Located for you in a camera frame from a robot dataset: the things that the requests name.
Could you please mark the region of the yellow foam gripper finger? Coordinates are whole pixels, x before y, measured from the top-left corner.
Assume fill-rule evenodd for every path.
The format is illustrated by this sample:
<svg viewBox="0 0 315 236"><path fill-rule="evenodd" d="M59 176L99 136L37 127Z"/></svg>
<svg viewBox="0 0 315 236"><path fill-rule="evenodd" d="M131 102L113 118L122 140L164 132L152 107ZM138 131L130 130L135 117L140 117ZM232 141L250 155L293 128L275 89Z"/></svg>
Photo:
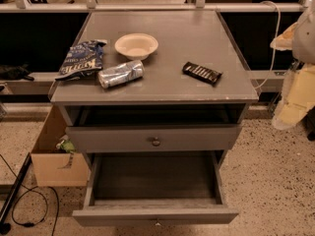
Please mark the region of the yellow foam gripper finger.
<svg viewBox="0 0 315 236"><path fill-rule="evenodd" d="M289 69L283 80L282 99L272 125L278 130L296 126L315 107L315 65L304 64L300 70Z"/></svg>

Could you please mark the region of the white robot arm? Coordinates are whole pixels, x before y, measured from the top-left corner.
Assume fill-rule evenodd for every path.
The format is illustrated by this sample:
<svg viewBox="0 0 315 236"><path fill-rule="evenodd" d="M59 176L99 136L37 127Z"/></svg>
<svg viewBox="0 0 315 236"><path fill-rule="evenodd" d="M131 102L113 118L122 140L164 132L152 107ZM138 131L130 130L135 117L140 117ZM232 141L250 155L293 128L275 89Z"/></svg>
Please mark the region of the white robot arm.
<svg viewBox="0 0 315 236"><path fill-rule="evenodd" d="M281 100L272 125L285 130L298 124L315 107L315 11L308 7L296 23L275 37L270 46L275 50L291 50L293 58L302 65L290 68L283 80Z"/></svg>

